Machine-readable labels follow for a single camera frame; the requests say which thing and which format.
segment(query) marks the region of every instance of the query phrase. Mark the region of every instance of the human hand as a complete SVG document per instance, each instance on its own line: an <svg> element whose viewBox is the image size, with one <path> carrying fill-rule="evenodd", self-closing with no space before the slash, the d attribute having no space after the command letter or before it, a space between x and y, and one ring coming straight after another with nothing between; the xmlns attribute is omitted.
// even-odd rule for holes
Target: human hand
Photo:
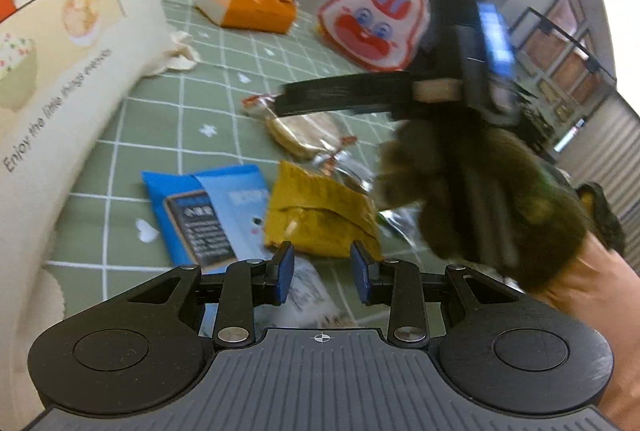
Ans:
<svg viewBox="0 0 640 431"><path fill-rule="evenodd" d="M455 160L496 180L507 197L518 260L513 266L502 264L498 273L524 289L541 289L577 255L590 218L577 195L516 136L481 125L461 132L474 135L449 138ZM381 147L374 198L382 199L385 208L422 202L422 237L437 256L455 261L463 258L464 235L454 229L440 144L431 122L403 125L396 140Z"/></svg>

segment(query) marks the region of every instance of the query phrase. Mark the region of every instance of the bread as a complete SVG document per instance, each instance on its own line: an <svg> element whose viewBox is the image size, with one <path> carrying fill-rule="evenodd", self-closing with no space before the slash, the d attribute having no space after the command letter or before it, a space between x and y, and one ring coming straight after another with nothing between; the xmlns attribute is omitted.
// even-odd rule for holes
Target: bread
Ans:
<svg viewBox="0 0 640 431"><path fill-rule="evenodd" d="M321 152L335 152L348 135L346 126L328 112L285 118L268 118L267 129L291 154L311 159Z"/></svg>

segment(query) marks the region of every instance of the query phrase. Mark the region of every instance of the metal screw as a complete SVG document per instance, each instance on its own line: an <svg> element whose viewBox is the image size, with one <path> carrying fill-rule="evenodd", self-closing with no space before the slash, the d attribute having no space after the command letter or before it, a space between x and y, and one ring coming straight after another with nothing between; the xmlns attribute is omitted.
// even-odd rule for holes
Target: metal screw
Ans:
<svg viewBox="0 0 640 431"><path fill-rule="evenodd" d="M229 326L218 332L218 338L226 343L241 343L249 337L249 332L238 326Z"/></svg>
<svg viewBox="0 0 640 431"><path fill-rule="evenodd" d="M424 330L415 326L403 326L398 328L394 335L396 339L404 343L418 343L426 337Z"/></svg>

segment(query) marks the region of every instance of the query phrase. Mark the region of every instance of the table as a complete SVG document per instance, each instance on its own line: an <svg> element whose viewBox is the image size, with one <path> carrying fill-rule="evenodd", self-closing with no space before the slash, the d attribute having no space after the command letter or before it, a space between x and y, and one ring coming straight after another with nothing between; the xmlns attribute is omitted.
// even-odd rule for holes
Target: table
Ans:
<svg viewBox="0 0 640 431"><path fill-rule="evenodd" d="M255 163L269 186L277 164L290 157L264 124L242 113L242 98L273 93L285 82L360 72L314 37L314 19L299 13L288 36L223 30L192 7L194 0L162 0L169 23L194 37L204 62L191 72L142 79L123 101L86 161L57 224L46 268L60 282L66 316L148 281L172 267L156 231L142 184L143 170L191 173ZM382 114L341 113L359 139L353 156L370 169L377 144L392 126ZM384 232L383 253L442 272L428 249L412 249ZM388 309L364 307L348 260L314 259L332 299L360 326L386 329ZM439 308L428 305L432 335L443 334Z"/></svg>

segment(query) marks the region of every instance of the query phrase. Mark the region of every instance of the orange tissue box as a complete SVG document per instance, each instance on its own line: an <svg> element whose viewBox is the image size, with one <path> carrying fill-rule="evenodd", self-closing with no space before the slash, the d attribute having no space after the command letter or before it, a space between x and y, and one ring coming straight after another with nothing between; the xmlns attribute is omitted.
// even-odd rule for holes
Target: orange tissue box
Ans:
<svg viewBox="0 0 640 431"><path fill-rule="evenodd" d="M286 34L296 18L295 0L196 0L215 24Z"/></svg>

